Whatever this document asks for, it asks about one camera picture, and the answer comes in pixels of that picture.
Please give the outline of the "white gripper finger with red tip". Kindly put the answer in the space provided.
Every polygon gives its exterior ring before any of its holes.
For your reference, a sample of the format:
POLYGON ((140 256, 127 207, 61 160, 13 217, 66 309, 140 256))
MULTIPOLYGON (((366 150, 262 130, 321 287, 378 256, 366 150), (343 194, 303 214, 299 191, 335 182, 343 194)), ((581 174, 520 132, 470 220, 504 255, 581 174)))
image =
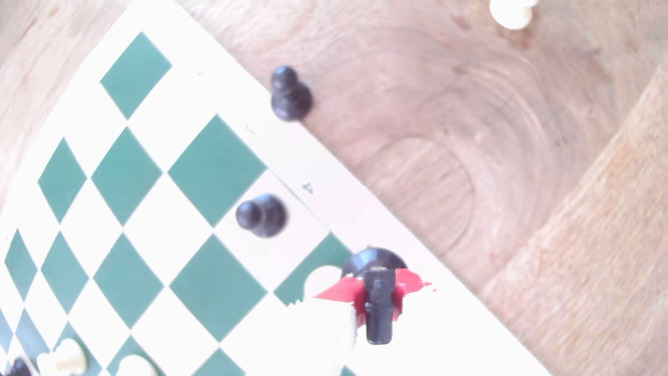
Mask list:
POLYGON ((345 277, 288 306, 272 324, 272 375, 340 375, 357 342, 360 278, 345 277))
POLYGON ((494 328, 414 272, 399 271, 401 314, 394 327, 400 375, 513 375, 494 328))

